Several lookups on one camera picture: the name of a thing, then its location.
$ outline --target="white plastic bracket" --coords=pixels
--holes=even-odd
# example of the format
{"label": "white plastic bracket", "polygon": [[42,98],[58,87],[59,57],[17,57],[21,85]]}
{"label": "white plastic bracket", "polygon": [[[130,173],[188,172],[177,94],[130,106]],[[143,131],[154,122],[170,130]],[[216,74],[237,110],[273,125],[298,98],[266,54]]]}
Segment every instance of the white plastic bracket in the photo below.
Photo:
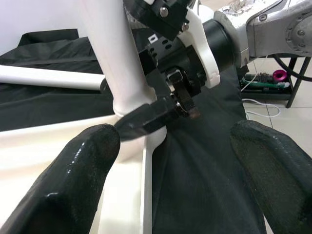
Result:
{"label": "white plastic bracket", "polygon": [[189,21],[188,29],[180,33],[178,37],[186,47],[190,45],[194,47],[206,73],[206,86],[212,88],[220,83],[220,73],[208,45],[201,19],[189,7],[186,19]]}

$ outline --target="black cylinder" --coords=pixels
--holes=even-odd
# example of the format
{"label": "black cylinder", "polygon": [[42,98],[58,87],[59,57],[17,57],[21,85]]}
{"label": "black cylinder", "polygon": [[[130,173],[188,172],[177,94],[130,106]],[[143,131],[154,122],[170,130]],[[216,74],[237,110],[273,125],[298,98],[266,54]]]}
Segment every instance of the black cylinder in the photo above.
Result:
{"label": "black cylinder", "polygon": [[234,47],[230,37],[220,23],[211,19],[203,23],[207,42],[214,55],[219,71],[234,64]]}

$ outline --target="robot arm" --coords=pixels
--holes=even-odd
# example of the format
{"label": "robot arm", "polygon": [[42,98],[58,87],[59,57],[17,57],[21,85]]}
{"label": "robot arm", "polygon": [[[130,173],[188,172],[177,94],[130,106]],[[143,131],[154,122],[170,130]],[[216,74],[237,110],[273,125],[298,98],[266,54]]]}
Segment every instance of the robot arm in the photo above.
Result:
{"label": "robot arm", "polygon": [[233,41],[236,66],[271,54],[312,55],[310,0],[234,0],[214,19]]}

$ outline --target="black fabric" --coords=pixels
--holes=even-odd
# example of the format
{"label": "black fabric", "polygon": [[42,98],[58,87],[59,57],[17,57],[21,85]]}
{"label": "black fabric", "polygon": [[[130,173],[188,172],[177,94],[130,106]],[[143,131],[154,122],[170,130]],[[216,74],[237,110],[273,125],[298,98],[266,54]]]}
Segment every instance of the black fabric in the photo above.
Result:
{"label": "black fabric", "polygon": [[201,117],[167,126],[153,154],[153,234],[265,234],[263,216],[230,145],[245,119],[233,68],[194,98]]}
{"label": "black fabric", "polygon": [[[142,48],[147,39],[139,41],[137,47]],[[29,44],[0,57],[0,64],[22,62],[99,72],[86,39]],[[166,93],[157,72],[147,78],[158,95]],[[2,131],[113,113],[108,88],[102,94],[8,84],[0,88]],[[201,117],[168,125],[166,140],[153,153],[153,233],[264,234],[263,215],[230,146],[230,128],[245,118],[234,68],[221,74],[219,86],[203,88],[194,101]]]}

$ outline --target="bolt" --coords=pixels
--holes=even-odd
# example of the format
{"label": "bolt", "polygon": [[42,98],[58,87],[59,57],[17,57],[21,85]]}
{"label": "bolt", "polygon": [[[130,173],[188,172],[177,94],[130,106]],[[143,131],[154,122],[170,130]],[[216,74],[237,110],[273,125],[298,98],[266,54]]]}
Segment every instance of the bolt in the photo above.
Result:
{"label": "bolt", "polygon": [[189,29],[189,24],[188,23],[183,23],[183,25],[182,25],[182,31],[184,32],[184,31],[186,31],[186,30],[188,30]]}
{"label": "bolt", "polygon": [[261,21],[261,22],[263,22],[263,21],[265,21],[266,19],[267,19],[267,15],[266,14],[262,14],[262,15],[260,15],[259,16],[259,20]]}
{"label": "bolt", "polygon": [[298,30],[297,34],[299,36],[303,36],[303,35],[305,35],[305,32],[303,30]]}
{"label": "bolt", "polygon": [[169,11],[168,11],[168,9],[166,7],[161,7],[159,9],[159,13],[160,13],[161,17],[165,18],[165,17],[168,16]]}

